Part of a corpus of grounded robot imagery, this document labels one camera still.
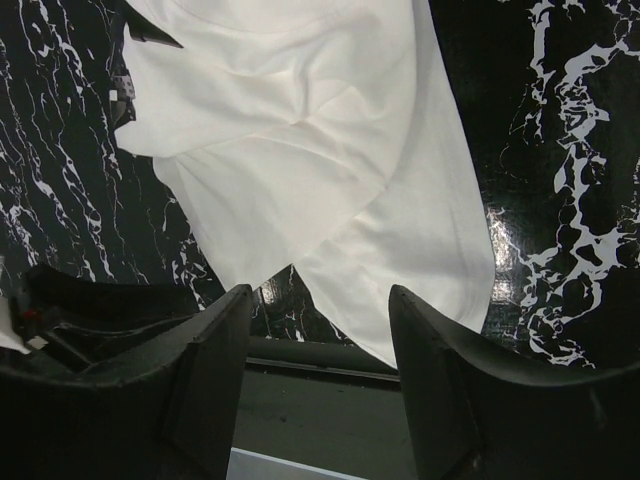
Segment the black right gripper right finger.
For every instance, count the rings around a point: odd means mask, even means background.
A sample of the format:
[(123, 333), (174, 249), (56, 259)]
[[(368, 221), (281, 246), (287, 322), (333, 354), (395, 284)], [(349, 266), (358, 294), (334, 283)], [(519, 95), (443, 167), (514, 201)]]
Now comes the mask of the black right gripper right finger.
[(407, 288), (389, 316), (422, 479), (635, 479), (639, 367), (570, 368), (510, 351)]

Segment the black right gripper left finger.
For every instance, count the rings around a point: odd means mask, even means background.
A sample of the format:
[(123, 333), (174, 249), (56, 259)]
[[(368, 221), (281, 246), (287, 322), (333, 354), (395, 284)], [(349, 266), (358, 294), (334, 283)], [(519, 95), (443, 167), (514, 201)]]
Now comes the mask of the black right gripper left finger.
[(251, 290), (239, 285), (81, 371), (44, 350), (4, 359), (2, 477), (224, 478), (251, 311)]

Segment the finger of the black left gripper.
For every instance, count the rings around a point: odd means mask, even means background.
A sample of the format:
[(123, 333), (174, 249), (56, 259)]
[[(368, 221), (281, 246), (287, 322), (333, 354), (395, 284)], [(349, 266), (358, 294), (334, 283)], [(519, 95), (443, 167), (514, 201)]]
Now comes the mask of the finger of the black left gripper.
[(156, 43), (182, 49), (183, 46), (166, 32), (147, 20), (135, 10), (127, 1), (122, 4), (122, 13), (131, 37), (138, 42)]

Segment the white t-shirt with print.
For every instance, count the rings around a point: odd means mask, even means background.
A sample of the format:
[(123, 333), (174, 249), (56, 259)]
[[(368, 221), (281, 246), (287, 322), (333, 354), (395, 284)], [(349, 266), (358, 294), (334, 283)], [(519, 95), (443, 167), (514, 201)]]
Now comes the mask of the white t-shirt with print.
[(124, 30), (148, 156), (226, 286), (293, 266), (316, 308), (395, 364), (402, 285), (480, 331), (495, 264), (425, 1), (135, 1)]

